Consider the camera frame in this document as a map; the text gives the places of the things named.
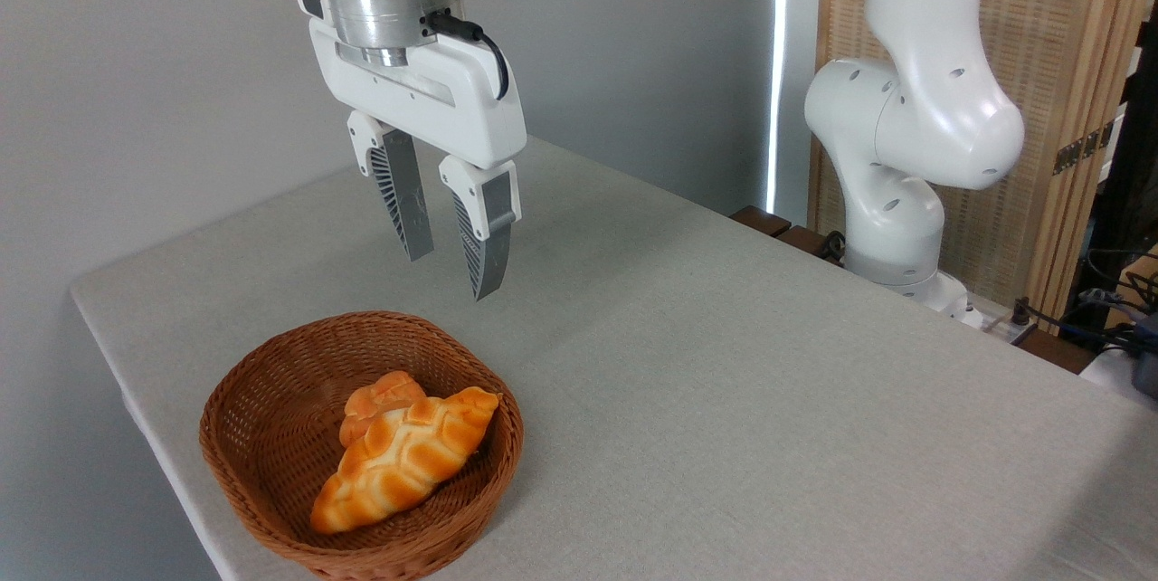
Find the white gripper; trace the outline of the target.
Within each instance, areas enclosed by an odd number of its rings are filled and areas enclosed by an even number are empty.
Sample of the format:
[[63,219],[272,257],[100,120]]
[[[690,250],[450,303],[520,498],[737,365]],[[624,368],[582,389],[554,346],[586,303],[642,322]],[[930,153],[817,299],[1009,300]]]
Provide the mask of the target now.
[[527,128],[508,64],[485,43],[450,35],[410,46],[405,65],[371,62],[339,41],[327,0],[298,3],[310,17],[327,86],[353,110],[347,130],[359,170],[375,181],[410,262],[433,251],[413,137],[452,155],[439,164],[440,178],[450,189],[472,295],[488,297],[503,284],[512,226],[522,218],[508,160],[525,148]]

